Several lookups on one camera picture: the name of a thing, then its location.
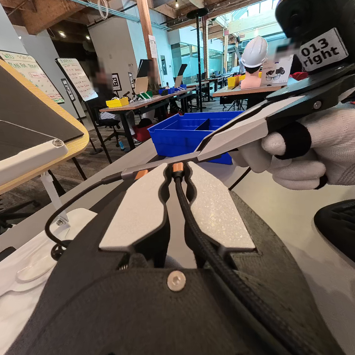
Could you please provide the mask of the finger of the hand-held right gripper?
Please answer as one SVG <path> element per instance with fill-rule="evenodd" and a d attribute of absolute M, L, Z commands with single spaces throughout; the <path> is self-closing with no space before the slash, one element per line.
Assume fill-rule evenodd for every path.
<path fill-rule="evenodd" d="M 239 149 L 238 163 L 271 163 L 271 155 L 259 142 L 268 135 L 268 116 L 236 116 L 205 136 L 196 148 L 196 162 L 210 161 Z"/>
<path fill-rule="evenodd" d="M 263 101 L 224 124 L 208 135 L 208 139 L 261 139 L 269 133 L 267 118 L 298 103 L 304 96 L 290 97 L 271 102 Z"/>

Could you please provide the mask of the white product box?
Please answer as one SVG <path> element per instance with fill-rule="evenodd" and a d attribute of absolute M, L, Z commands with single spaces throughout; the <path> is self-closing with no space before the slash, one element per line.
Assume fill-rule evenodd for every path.
<path fill-rule="evenodd" d="M 262 64 L 261 87 L 285 86 L 289 80 L 293 55 L 266 60 Z"/>

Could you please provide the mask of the mannequin head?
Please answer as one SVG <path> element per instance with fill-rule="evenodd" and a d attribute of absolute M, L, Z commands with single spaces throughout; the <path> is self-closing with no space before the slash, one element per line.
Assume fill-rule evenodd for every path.
<path fill-rule="evenodd" d="M 245 78 L 241 81 L 242 90 L 258 88 L 261 85 L 260 67 L 246 68 Z"/>

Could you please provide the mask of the wooden beam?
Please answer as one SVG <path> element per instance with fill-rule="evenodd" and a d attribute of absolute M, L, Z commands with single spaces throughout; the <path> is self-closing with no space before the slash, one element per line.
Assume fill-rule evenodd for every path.
<path fill-rule="evenodd" d="M 154 66 L 154 75 L 157 80 L 158 84 L 161 84 L 161 78 L 160 78 L 160 73 L 159 73 L 159 67 L 158 67 L 158 60 L 157 58 L 152 57 L 152 51 L 150 47 L 150 41 L 149 37 L 153 36 L 153 31 L 152 31 L 152 24 L 151 24 L 151 19 L 150 19 L 150 13 L 149 13 L 149 6 L 148 6 L 148 1 L 147 0 L 137 0 L 137 7 L 139 11 L 139 17 L 140 17 L 140 23 L 143 31 L 143 37 L 144 37 L 144 42 L 145 42 L 145 47 L 146 47 L 146 52 L 147 52 L 147 58 L 149 60 L 152 60 L 153 66 Z"/>

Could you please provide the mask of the small blue desk bin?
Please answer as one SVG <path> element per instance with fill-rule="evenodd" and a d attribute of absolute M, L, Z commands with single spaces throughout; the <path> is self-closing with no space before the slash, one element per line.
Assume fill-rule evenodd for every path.
<path fill-rule="evenodd" d="M 181 91 L 186 91 L 187 90 L 187 85 L 181 84 L 178 87 L 164 87 L 159 89 L 159 95 L 165 96 L 165 95 L 170 95 L 170 94 L 176 94 L 180 93 Z"/>

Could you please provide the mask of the small dark grey usb hub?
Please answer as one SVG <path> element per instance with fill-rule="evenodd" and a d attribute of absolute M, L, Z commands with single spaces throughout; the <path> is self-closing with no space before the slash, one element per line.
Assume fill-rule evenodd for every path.
<path fill-rule="evenodd" d="M 98 188 L 101 185 L 108 185 L 108 184 L 111 184 L 111 183 L 119 181 L 119 180 L 132 180 L 132 184 L 133 184 L 135 182 L 135 179 L 138 179 L 142 175 L 145 175 L 146 173 L 153 170 L 154 168 L 156 168 L 159 165 L 160 164 L 158 164 L 157 162 L 156 163 L 149 163 L 149 164 L 140 166 L 140 169 L 138 169 L 138 166 L 137 166 L 137 167 L 125 169 L 124 171 L 109 175 L 109 176 L 103 178 L 102 180 L 92 184 L 88 188 L 84 189 L 83 191 L 78 193 L 76 196 L 74 196 L 73 198 L 68 200 L 63 206 L 59 207 L 47 220 L 47 222 L 45 224 L 45 229 L 44 229 L 44 232 L 47 235 L 47 237 L 52 242 L 54 242 L 54 246 L 52 247 L 51 252 L 50 252 L 51 258 L 55 261 L 58 261 L 60 259 L 60 257 L 64 254 L 65 250 L 67 250 L 69 245 L 73 242 L 73 240 L 71 240 L 71 239 L 64 239 L 64 240 L 59 239 L 50 230 L 50 226 L 51 226 L 52 222 L 56 219 L 57 216 L 59 216 L 59 214 L 61 214 L 61 212 L 63 212 L 66 208 L 71 206 L 78 199 L 82 198 L 87 193 L 91 192 L 92 190 Z M 98 237 L 99 244 L 103 238 L 106 228 L 108 227 L 108 224 L 111 221 L 111 218 L 115 214 L 115 211 L 117 210 L 117 207 L 120 204 L 120 202 L 122 201 L 122 198 L 124 197 L 125 193 L 126 193 L 126 191 L 123 191 L 122 193 L 120 193 L 120 195 L 118 195 L 118 197 L 115 200 L 111 201 L 111 203 L 113 203 L 112 205 L 110 205 L 110 204 L 106 205 L 106 207 L 91 220 L 92 222 L 95 222 L 95 226 L 98 226 L 98 231 L 94 232 L 94 236 Z M 163 267 L 164 263 L 165 262 L 154 262 L 153 261 L 154 266 L 157 268 Z"/>

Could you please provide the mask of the blue plastic bin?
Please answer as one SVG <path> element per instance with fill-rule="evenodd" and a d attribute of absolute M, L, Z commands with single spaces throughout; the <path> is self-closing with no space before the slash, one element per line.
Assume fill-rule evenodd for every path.
<path fill-rule="evenodd" d="M 242 111 L 176 114 L 148 129 L 160 156 L 175 157 L 193 153 L 201 141 Z"/>

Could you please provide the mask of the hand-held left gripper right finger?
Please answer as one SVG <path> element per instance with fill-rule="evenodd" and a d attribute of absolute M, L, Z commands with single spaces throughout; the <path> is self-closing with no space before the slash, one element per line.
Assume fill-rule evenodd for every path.
<path fill-rule="evenodd" d="M 197 163 L 186 163 L 186 198 L 204 237 L 225 262 L 253 253 L 256 243 L 228 188 Z"/>

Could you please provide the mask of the background office desk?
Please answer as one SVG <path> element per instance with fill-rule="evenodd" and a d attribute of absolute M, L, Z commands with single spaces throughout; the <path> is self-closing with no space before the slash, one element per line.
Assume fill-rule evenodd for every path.
<path fill-rule="evenodd" d="M 213 93 L 213 98 L 219 98 L 223 111 L 243 111 L 246 109 L 247 100 L 262 101 L 271 93 L 287 86 L 285 83 L 266 84 L 257 88 L 241 89 L 240 86 L 234 88 L 223 87 Z"/>
<path fill-rule="evenodd" d="M 154 95 L 151 99 L 149 100 L 140 100 L 140 101 L 136 101 L 136 102 L 131 102 L 128 105 L 122 106 L 122 107 L 117 107 L 117 108 L 104 108 L 104 109 L 100 109 L 100 112 L 109 112 L 112 114 L 118 114 L 120 116 L 120 121 L 121 124 L 123 126 L 123 129 L 125 131 L 126 134 L 126 139 L 128 141 L 129 144 L 129 149 L 128 152 L 135 149 L 135 145 L 133 142 L 133 138 L 130 132 L 130 129 L 128 127 L 128 123 L 127 123 L 127 113 L 132 111 L 134 114 L 143 114 L 146 112 L 150 112 L 153 111 L 155 109 L 161 109 L 161 117 L 159 119 L 159 122 L 163 121 L 166 119 L 166 113 L 163 111 L 163 109 L 165 108 L 165 105 L 170 103 L 170 99 L 171 98 L 176 98 L 177 100 L 179 100 L 183 106 L 184 111 L 186 112 L 188 110 L 187 107 L 187 98 L 189 96 L 191 96 L 192 94 L 192 90 L 196 88 L 196 85 L 194 86 L 187 86 L 186 90 L 180 90 L 180 91 L 176 91 L 172 94 L 169 95 Z"/>

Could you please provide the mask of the white hard hat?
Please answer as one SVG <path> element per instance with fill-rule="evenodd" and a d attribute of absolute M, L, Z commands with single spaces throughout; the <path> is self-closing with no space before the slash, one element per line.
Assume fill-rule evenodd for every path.
<path fill-rule="evenodd" d="M 256 36 L 246 45 L 241 56 L 241 63 L 246 69 L 260 67 L 267 58 L 268 42 L 261 36 Z"/>

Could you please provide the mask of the black round-base pole stand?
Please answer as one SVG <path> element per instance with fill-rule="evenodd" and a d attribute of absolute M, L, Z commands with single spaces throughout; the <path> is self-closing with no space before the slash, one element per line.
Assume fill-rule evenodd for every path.
<path fill-rule="evenodd" d="M 208 14 L 208 9 L 206 7 L 197 8 L 195 10 L 189 11 L 186 17 L 190 20 L 196 20 L 196 33 L 197 33 L 197 55 L 198 55 L 198 98 L 199 98 L 199 108 L 200 112 L 203 112 L 202 107 L 202 73 L 201 73 L 201 53 L 200 53 L 200 30 L 199 22 L 200 18 Z"/>

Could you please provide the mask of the dark cloth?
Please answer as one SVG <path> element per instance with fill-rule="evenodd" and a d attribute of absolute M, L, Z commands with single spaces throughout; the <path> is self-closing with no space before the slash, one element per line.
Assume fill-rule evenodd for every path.
<path fill-rule="evenodd" d="M 313 218 L 318 232 L 334 248 L 355 261 L 355 200 L 325 206 Z"/>

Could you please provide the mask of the red storage crate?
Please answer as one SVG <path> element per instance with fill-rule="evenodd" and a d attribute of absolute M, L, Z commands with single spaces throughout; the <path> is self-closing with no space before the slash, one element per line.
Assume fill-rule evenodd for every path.
<path fill-rule="evenodd" d="M 151 128 L 152 126 L 154 126 L 154 124 L 151 124 L 151 125 L 148 125 L 145 127 L 133 126 L 132 128 L 133 128 L 135 134 L 132 135 L 132 137 L 140 142 L 145 142 L 145 141 L 151 139 L 151 135 L 150 135 L 148 129 Z"/>

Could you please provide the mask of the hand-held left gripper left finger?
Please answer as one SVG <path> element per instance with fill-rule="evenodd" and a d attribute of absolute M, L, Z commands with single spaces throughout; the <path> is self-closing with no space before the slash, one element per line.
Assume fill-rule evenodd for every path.
<path fill-rule="evenodd" d="M 101 251 L 140 253 L 165 262 L 170 241 L 166 202 L 170 197 L 168 164 L 160 164 L 127 189 L 99 244 Z"/>

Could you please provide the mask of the white flip chart board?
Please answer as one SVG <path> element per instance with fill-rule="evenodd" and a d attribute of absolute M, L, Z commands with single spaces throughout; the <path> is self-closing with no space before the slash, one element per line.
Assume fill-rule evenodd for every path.
<path fill-rule="evenodd" d="M 0 56 L 2 60 L 16 69 L 54 102 L 57 104 L 65 103 L 61 93 L 32 56 L 4 50 L 0 51 Z"/>
<path fill-rule="evenodd" d="M 96 120 L 94 115 L 91 111 L 91 108 L 88 104 L 93 99 L 98 97 L 97 93 L 95 92 L 88 76 L 84 72 L 84 69 L 80 65 L 79 61 L 74 58 L 56 58 L 55 59 L 57 65 L 59 66 L 60 70 L 65 75 L 65 78 L 69 81 L 69 84 L 73 87 L 74 91 L 76 92 L 78 98 L 81 102 L 84 103 L 87 112 L 90 116 L 96 134 L 99 138 L 101 147 L 103 148 L 105 155 L 109 161 L 109 164 L 112 164 L 111 157 L 108 153 L 108 150 L 105 146 L 104 140 L 100 134 L 98 126 L 96 124 Z"/>

